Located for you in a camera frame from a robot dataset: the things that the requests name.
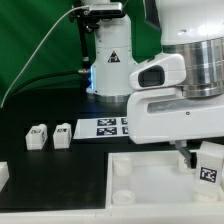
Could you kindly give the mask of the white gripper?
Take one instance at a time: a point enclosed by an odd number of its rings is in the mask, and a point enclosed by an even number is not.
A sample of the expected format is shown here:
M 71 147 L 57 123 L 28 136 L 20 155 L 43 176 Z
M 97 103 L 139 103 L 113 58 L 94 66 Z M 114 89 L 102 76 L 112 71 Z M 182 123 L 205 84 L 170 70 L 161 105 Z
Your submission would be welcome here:
M 160 53 L 135 67 L 129 76 L 134 92 L 127 103 L 130 139 L 136 144 L 176 141 L 175 148 L 191 167 L 191 152 L 182 140 L 224 136 L 224 94 L 187 98 L 180 54 Z

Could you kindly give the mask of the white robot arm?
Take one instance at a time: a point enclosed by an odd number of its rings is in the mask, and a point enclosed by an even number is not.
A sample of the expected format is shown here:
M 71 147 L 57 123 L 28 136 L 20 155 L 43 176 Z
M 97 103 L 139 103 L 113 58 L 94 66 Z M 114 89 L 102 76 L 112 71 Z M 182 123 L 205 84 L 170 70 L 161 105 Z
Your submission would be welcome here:
M 143 0 L 162 50 L 141 63 L 132 57 L 131 20 L 120 4 L 90 2 L 98 28 L 88 95 L 126 102 L 133 142 L 170 141 L 195 167 L 187 141 L 224 135 L 224 0 Z

